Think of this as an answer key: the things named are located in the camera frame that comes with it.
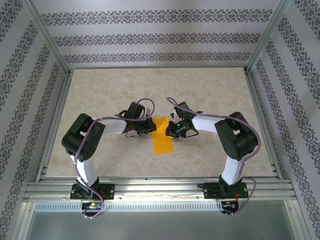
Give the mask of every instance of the marble surface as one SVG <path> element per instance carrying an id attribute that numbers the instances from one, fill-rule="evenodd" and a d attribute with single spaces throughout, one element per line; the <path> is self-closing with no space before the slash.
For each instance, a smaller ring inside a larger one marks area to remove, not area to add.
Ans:
<path id="1" fill-rule="evenodd" d="M 113 116 L 132 101 L 151 98 L 156 106 L 153 117 L 170 117 L 169 96 L 178 103 L 186 101 L 194 111 L 241 112 L 261 134 L 242 68 L 79 69 L 72 77 L 46 175 L 76 175 L 61 140 L 79 114 Z M 142 104 L 151 108 L 149 102 Z M 226 154 L 217 134 L 202 131 L 196 137 L 174 139 L 173 145 L 173 153 L 155 155 L 151 134 L 106 135 L 93 156 L 94 167 L 101 177 L 217 177 L 222 173 Z M 273 176 L 263 142 L 243 175 Z"/>

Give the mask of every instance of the perforated metal strip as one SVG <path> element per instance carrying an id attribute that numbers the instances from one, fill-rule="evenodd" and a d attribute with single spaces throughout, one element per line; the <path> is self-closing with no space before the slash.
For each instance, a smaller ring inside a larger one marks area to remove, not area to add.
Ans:
<path id="1" fill-rule="evenodd" d="M 81 202 L 39 202 L 35 212 L 79 212 Z M 220 211 L 220 201 L 176 201 L 176 202 L 108 202 L 104 206 L 108 212 L 192 212 Z"/>

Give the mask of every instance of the cable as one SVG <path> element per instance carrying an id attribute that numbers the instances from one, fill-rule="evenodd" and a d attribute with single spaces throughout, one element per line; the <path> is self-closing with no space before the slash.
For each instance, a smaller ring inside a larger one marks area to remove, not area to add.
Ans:
<path id="1" fill-rule="evenodd" d="M 99 210 L 95 215 L 93 215 L 93 216 L 88 216 L 88 215 L 86 214 L 87 211 L 86 211 L 86 210 L 84 211 L 83 215 L 84 215 L 84 217 L 85 217 L 86 219 L 93 219 L 93 218 L 99 216 L 99 215 L 103 212 L 104 207 L 105 207 L 105 202 L 104 202 L 103 197 L 102 197 L 97 191 L 95 191 L 93 188 L 91 188 L 91 187 L 88 185 L 88 183 L 87 183 L 87 182 L 82 178 L 82 176 L 80 175 L 80 173 L 79 173 L 79 171 L 78 171 L 78 168 L 77 168 L 78 156 L 79 156 L 81 150 L 82 150 L 82 149 L 84 148 L 84 146 L 85 146 L 85 142 L 86 142 L 86 140 L 87 140 L 87 138 L 88 138 L 88 136 L 89 136 L 89 133 L 91 132 L 91 130 L 92 130 L 92 128 L 94 127 L 94 125 L 95 125 L 97 122 L 102 121 L 102 120 L 116 119 L 116 120 L 123 120 L 123 121 L 138 122 L 138 121 L 143 121 L 143 120 L 146 120 L 146 119 L 150 118 L 150 117 L 152 116 L 152 114 L 154 114 L 154 112 L 155 112 L 155 108 L 156 108 L 155 102 L 152 101 L 150 98 L 142 98 L 142 99 L 140 99 L 140 100 L 138 101 L 138 103 L 141 102 L 141 101 L 144 101 L 144 100 L 149 101 L 149 102 L 152 103 L 153 109 L 152 109 L 150 115 L 148 115 L 148 116 L 146 116 L 146 117 L 143 117 L 143 118 L 138 118 L 138 119 L 124 118 L 124 117 L 116 117 L 116 116 L 105 116 L 105 117 L 97 118 L 96 120 L 94 120 L 94 121 L 91 123 L 90 127 L 89 127 L 88 130 L 86 131 L 86 134 L 85 134 L 85 136 L 84 136 L 84 138 L 83 138 L 83 140 L 82 140 L 82 142 L 81 142 L 78 150 L 76 151 L 76 154 L 74 155 L 74 162 L 73 162 L 73 164 L 74 164 L 74 168 L 75 168 L 75 172 L 76 172 L 77 177 L 82 181 L 82 183 L 83 183 L 89 190 L 91 190 L 94 194 L 96 194 L 96 195 L 99 197 L 100 201 L 101 201 L 101 208 L 100 208 L 100 210 Z"/>
<path id="2" fill-rule="evenodd" d="M 248 128 L 250 128 L 250 129 L 254 132 L 254 134 L 255 134 L 255 136 L 256 136 L 256 138 L 257 138 L 257 141 L 258 141 L 257 148 L 255 149 L 255 151 L 254 151 L 252 154 L 250 154 L 249 156 L 247 156 L 247 157 L 244 158 L 244 160 L 243 160 L 243 162 L 242 162 L 242 164 L 241 164 L 241 166 L 240 166 L 239 173 L 238 173 L 238 175 L 239 175 L 241 178 L 247 179 L 247 180 L 252 180 L 252 181 L 253 181 L 253 188 L 252 188 L 252 191 L 251 191 L 251 193 L 249 194 L 248 198 L 247 198 L 246 201 L 242 204 L 242 206 L 238 209 L 238 211 L 236 211 L 235 213 L 232 213 L 232 214 L 231 214 L 232 216 L 237 215 L 237 214 L 240 213 L 240 212 L 243 210 L 243 208 L 248 204 L 250 198 L 252 197 L 252 195 L 253 195 L 253 193 L 254 193 L 254 191 L 255 191 L 255 189 L 256 189 L 256 185 L 257 185 L 256 180 L 255 180 L 254 178 L 252 178 L 252 177 L 242 177 L 242 170 L 244 169 L 244 166 L 245 166 L 246 162 L 247 162 L 250 158 L 252 158 L 254 155 L 256 155 L 256 154 L 259 152 L 259 150 L 260 150 L 260 147 L 261 147 L 261 139 L 260 139 L 260 136 L 259 136 L 258 132 L 257 132 L 249 123 L 247 123 L 247 122 L 245 122 L 245 121 L 242 121 L 241 119 L 238 119 L 238 118 L 236 118 L 236 117 L 226 116 L 226 115 L 206 114 L 206 113 L 200 113 L 200 112 L 192 111 L 192 110 L 190 110 L 190 109 L 186 109 L 186 108 L 184 108 L 184 107 L 179 106 L 178 103 L 177 103 L 177 101 L 174 100 L 172 97 L 167 97 L 166 99 L 167 99 L 167 101 L 168 101 L 169 103 L 171 103 L 173 106 L 175 106 L 175 107 L 177 107 L 177 108 L 179 108 L 179 109 L 181 109 L 181 110 L 184 110 L 184 111 L 186 111 L 186 112 L 189 112 L 189 113 L 192 113 L 192 114 L 195 114 L 195 115 L 199 115 L 199 116 L 207 116 L 207 117 L 219 118 L 219 119 L 231 119 L 231 120 L 237 121 L 237 122 L 239 122 L 239 123 L 247 126 Z"/>

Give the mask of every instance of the patterned wallpaper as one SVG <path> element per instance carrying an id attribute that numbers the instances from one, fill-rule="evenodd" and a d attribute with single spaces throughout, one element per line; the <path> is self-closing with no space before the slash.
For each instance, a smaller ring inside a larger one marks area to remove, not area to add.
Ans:
<path id="1" fill-rule="evenodd" d="M 36 0 L 70 69 L 244 67 L 278 0 Z"/>
<path id="2" fill-rule="evenodd" d="M 320 239 L 319 11 L 315 0 L 292 1 L 251 75 L 312 239 Z"/>
<path id="3" fill-rule="evenodd" d="M 64 76 L 18 0 L 0 0 L 0 240 L 35 179 Z"/>

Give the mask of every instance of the beige floor panel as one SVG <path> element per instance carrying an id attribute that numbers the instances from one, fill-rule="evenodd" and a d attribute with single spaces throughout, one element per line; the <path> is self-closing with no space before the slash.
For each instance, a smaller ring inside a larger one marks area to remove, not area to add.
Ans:
<path id="1" fill-rule="evenodd" d="M 46 176 L 75 176 L 72 160 L 61 140 L 81 113 L 105 117 L 128 109 L 132 101 L 151 98 L 154 118 L 170 117 L 173 106 L 186 101 L 194 111 L 229 115 L 241 112 L 261 134 L 242 68 L 135 68 L 75 70 Z M 142 102 L 151 108 L 148 102 Z M 248 161 L 246 176 L 273 176 L 266 147 Z M 200 132 L 191 138 L 173 140 L 174 152 L 155 155 L 151 134 L 126 138 L 104 136 L 93 155 L 102 177 L 217 177 L 225 166 L 226 154 L 217 134 Z"/>

